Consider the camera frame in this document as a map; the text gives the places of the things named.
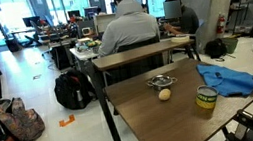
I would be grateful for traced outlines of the yellow labelled tin can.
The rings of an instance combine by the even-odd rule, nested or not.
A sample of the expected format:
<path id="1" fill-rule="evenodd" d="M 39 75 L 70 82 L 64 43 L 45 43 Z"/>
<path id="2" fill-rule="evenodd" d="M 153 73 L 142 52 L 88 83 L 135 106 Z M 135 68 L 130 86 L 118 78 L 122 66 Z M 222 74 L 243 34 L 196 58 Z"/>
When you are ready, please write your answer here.
<path id="1" fill-rule="evenodd" d="M 197 88 L 196 104 L 201 108 L 213 109 L 216 105 L 218 91 L 211 86 L 202 85 Z"/>

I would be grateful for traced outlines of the red fire extinguisher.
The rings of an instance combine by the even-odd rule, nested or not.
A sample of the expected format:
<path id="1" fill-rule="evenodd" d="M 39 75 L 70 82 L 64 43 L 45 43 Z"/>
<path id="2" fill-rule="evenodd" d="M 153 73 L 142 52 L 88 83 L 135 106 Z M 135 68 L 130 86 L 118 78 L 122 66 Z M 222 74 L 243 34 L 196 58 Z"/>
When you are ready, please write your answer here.
<path id="1" fill-rule="evenodd" d="M 224 32 L 224 25 L 225 25 L 225 16 L 224 14 L 218 14 L 218 21 L 217 21 L 217 34 L 221 34 Z"/>

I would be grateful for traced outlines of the small steel pot with lid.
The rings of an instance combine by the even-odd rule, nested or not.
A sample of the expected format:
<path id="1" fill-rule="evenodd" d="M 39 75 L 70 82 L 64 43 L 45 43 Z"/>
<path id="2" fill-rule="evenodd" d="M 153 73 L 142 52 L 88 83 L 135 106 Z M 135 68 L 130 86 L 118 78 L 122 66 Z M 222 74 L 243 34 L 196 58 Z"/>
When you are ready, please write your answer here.
<path id="1" fill-rule="evenodd" d="M 162 89 L 169 89 L 170 86 L 177 82 L 176 77 L 170 77 L 165 75 L 154 76 L 151 80 L 148 80 L 147 86 L 152 87 L 155 91 L 161 91 Z"/>

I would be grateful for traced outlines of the brown wooden bench table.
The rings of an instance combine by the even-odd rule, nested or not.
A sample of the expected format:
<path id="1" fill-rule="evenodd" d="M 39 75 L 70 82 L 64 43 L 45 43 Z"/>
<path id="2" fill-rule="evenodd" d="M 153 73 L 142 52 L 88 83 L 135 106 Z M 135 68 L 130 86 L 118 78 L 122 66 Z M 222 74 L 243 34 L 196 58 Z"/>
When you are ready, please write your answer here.
<path id="1" fill-rule="evenodd" d="M 139 59 L 151 57 L 153 55 L 166 52 L 167 50 L 172 50 L 173 48 L 191 45 L 193 42 L 194 40 L 178 43 L 172 42 L 171 40 L 165 40 L 153 43 L 152 45 L 145 45 L 125 52 L 118 52 L 116 54 L 100 57 L 98 59 L 94 59 L 93 64 L 98 70 L 106 71 L 107 69 L 113 69 L 114 67 L 119 67 L 120 65 L 133 63 L 134 61 L 139 61 Z"/>

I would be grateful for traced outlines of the green bin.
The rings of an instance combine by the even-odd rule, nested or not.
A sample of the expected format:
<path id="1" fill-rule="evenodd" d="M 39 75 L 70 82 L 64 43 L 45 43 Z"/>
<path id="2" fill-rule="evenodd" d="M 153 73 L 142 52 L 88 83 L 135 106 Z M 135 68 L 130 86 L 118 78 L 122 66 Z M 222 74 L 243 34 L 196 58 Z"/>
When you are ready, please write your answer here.
<path id="1" fill-rule="evenodd" d="M 236 50 L 238 39 L 225 37 L 222 39 L 222 42 L 225 44 L 227 52 L 229 54 L 233 54 L 234 51 Z"/>

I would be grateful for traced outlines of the lit computer monitor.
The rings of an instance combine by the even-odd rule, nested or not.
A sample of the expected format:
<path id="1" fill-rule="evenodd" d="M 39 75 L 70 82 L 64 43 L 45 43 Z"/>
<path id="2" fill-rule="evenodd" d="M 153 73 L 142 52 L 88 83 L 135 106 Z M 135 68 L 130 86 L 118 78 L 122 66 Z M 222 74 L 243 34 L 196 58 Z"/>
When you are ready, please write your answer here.
<path id="1" fill-rule="evenodd" d="M 146 0 L 147 1 L 147 8 L 148 8 L 148 13 L 150 15 L 153 15 L 155 18 L 162 18 L 165 13 L 164 13 L 164 7 L 163 3 L 166 0 Z"/>

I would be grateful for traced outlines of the blue microfiber cloth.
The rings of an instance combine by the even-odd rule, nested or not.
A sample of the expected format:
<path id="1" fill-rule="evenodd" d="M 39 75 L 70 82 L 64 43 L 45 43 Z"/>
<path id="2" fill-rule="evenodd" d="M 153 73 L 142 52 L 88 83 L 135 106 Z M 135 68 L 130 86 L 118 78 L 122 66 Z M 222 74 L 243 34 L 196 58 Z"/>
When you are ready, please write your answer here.
<path id="1" fill-rule="evenodd" d="M 253 75 L 218 65 L 197 65 L 197 72 L 205 84 L 216 89 L 221 96 L 249 96 L 253 92 Z"/>

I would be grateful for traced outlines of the person in grey hoodie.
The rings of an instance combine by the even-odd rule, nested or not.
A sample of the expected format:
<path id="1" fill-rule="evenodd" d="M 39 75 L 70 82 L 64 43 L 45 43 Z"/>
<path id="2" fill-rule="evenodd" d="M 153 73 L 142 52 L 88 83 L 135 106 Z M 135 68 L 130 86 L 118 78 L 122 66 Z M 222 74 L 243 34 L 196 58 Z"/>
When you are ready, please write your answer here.
<path id="1" fill-rule="evenodd" d="M 160 36 L 154 16 L 144 12 L 137 0 L 114 0 L 115 20 L 111 21 L 102 36 L 99 55 L 112 55 L 121 46 L 131 45 Z"/>

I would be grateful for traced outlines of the black bag by pillar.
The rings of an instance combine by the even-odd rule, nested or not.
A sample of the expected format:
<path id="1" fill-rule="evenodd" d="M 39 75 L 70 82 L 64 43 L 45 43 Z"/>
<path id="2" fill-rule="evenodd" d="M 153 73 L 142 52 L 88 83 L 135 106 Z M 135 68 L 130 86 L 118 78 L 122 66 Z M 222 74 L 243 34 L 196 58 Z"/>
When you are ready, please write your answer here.
<path id="1" fill-rule="evenodd" d="M 222 55 L 225 55 L 227 52 L 226 45 L 222 42 L 221 39 L 215 39 L 210 42 L 207 42 L 205 46 L 205 54 L 214 58 L 219 58 Z"/>

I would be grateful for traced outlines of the floral patterned bag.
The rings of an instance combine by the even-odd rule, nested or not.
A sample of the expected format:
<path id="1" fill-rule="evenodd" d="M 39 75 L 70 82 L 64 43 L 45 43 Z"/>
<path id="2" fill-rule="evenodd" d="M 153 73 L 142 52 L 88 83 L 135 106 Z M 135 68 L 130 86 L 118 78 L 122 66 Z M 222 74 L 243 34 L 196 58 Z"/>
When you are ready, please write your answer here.
<path id="1" fill-rule="evenodd" d="M 35 110 L 26 109 L 21 98 L 0 105 L 0 122 L 19 141 L 36 141 L 45 130 L 42 117 Z"/>

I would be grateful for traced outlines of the yellow potato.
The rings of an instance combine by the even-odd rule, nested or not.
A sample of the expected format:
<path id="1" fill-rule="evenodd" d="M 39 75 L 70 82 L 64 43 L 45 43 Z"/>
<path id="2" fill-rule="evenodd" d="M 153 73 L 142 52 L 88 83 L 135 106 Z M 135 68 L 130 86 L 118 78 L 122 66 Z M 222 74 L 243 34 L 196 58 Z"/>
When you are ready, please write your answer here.
<path id="1" fill-rule="evenodd" d="M 170 89 L 162 89 L 158 95 L 160 101 L 167 101 L 170 99 L 172 94 Z"/>

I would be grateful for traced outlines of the person in dark shirt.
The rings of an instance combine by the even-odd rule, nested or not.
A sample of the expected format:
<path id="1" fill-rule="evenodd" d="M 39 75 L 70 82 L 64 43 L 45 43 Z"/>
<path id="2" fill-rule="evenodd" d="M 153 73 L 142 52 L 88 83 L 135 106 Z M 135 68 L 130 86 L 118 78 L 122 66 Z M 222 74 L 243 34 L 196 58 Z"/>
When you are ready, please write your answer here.
<path id="1" fill-rule="evenodd" d="M 179 26 L 172 26 L 171 24 L 164 23 L 163 27 L 166 31 L 171 34 L 195 34 L 199 27 L 199 19 L 197 18 L 196 12 L 191 8 L 185 6 L 181 0 L 167 0 L 167 2 L 179 2 L 180 11 L 182 12 Z"/>

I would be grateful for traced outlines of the black backpack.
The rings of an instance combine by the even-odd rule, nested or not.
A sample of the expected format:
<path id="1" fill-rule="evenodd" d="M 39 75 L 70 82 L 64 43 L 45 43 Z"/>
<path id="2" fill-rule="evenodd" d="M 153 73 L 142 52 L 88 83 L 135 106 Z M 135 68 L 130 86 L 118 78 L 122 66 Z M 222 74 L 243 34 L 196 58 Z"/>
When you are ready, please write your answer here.
<path id="1" fill-rule="evenodd" d="M 94 87 L 80 70 L 72 69 L 61 74 L 55 83 L 57 102 L 67 109 L 86 108 L 88 103 L 96 97 Z"/>

